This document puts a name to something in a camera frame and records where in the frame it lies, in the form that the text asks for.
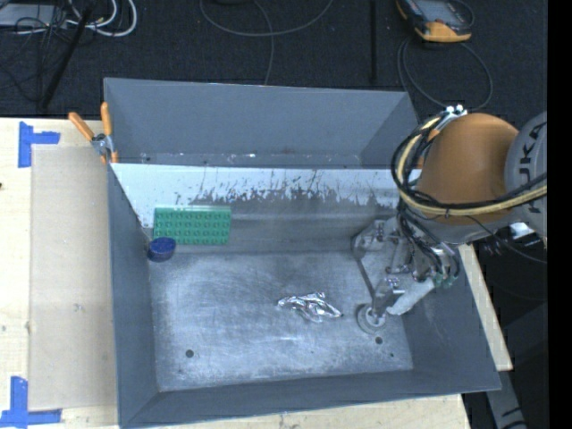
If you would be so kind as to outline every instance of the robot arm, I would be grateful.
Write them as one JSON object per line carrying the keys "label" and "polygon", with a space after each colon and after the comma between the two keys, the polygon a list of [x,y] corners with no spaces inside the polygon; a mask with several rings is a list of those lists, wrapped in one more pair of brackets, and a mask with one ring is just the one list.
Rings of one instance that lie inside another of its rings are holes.
{"label": "robot arm", "polygon": [[[515,223],[546,240],[546,127],[546,112],[518,131],[498,117],[458,106],[401,143],[391,168],[400,201],[382,235],[407,246],[396,247],[397,264],[387,269],[375,296],[385,303],[367,308],[362,329],[364,321],[379,324],[386,313],[402,315],[433,288],[454,283],[461,244]],[[354,254],[359,243],[370,242],[366,231],[355,238]]]}

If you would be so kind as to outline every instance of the blue cap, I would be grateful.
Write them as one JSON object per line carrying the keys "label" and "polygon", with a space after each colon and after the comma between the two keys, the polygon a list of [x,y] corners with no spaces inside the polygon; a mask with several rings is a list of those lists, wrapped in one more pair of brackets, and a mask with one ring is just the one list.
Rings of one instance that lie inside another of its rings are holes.
{"label": "blue cap", "polygon": [[177,242],[169,237],[159,237],[149,243],[147,257],[153,262],[164,262],[175,252]]}

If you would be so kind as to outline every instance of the blue tape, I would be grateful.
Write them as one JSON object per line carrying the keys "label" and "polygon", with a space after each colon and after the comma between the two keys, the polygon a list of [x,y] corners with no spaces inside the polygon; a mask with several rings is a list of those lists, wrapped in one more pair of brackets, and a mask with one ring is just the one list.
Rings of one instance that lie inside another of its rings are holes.
{"label": "blue tape", "polygon": [[0,415],[0,427],[27,429],[28,425],[59,423],[62,410],[28,411],[28,382],[19,376],[11,378],[10,409]]}
{"label": "blue tape", "polygon": [[60,141],[58,132],[34,133],[34,128],[20,121],[20,138],[18,142],[18,167],[32,165],[32,145],[57,145]]}

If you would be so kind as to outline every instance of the wooden table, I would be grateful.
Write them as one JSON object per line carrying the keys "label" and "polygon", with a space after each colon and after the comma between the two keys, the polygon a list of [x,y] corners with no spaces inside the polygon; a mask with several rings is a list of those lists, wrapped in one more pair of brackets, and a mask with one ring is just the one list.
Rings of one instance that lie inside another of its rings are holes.
{"label": "wooden table", "polygon": [[[20,121],[60,132],[18,168]],[[88,122],[98,134],[99,121]],[[0,118],[0,410],[10,377],[29,382],[29,410],[62,408],[46,427],[116,426],[105,168],[67,120]],[[463,264],[493,359],[512,364],[472,247]],[[469,428],[460,395],[214,421],[193,429]]]}

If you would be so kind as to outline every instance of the crumpled aluminum foil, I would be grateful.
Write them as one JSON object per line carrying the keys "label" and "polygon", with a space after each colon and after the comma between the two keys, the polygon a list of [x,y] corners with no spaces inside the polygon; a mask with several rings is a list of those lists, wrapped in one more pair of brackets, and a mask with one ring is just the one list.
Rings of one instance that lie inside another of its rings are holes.
{"label": "crumpled aluminum foil", "polygon": [[343,313],[325,301],[323,292],[312,292],[306,296],[290,296],[278,300],[278,307],[298,311],[308,321],[321,323],[325,318],[339,318]]}

